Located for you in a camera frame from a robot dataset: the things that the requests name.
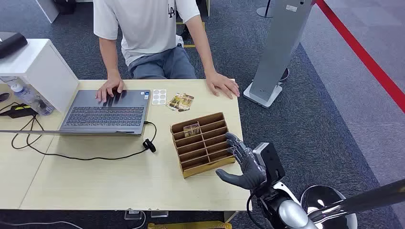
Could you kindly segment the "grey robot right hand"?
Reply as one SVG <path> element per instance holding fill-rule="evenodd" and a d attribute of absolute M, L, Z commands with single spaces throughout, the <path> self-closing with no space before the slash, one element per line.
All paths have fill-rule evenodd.
<path fill-rule="evenodd" d="M 232 153 L 242 171 L 241 175 L 229 174 L 222 169 L 215 171 L 216 175 L 224 182 L 247 190 L 254 190 L 266 181 L 266 172 L 256 162 L 253 150 L 233 133 L 225 134 L 226 142 L 230 146 L 227 149 Z"/>

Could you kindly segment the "person's right hand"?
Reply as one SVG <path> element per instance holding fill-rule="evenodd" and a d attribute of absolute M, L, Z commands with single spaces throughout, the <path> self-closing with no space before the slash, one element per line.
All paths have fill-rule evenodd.
<path fill-rule="evenodd" d="M 114 91 L 122 93 L 124 85 L 120 75 L 109 75 L 107 81 L 97 90 L 95 99 L 99 102 L 106 102 L 107 96 L 114 97 Z"/>

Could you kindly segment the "person's left hand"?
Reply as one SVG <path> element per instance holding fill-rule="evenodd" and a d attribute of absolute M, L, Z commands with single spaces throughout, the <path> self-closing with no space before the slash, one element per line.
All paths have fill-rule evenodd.
<path fill-rule="evenodd" d="M 209 90 L 215 95 L 219 96 L 220 92 L 224 93 L 228 98 L 233 99 L 233 96 L 240 96 L 238 84 L 229 79 L 228 77 L 213 72 L 205 72 L 206 84 Z"/>

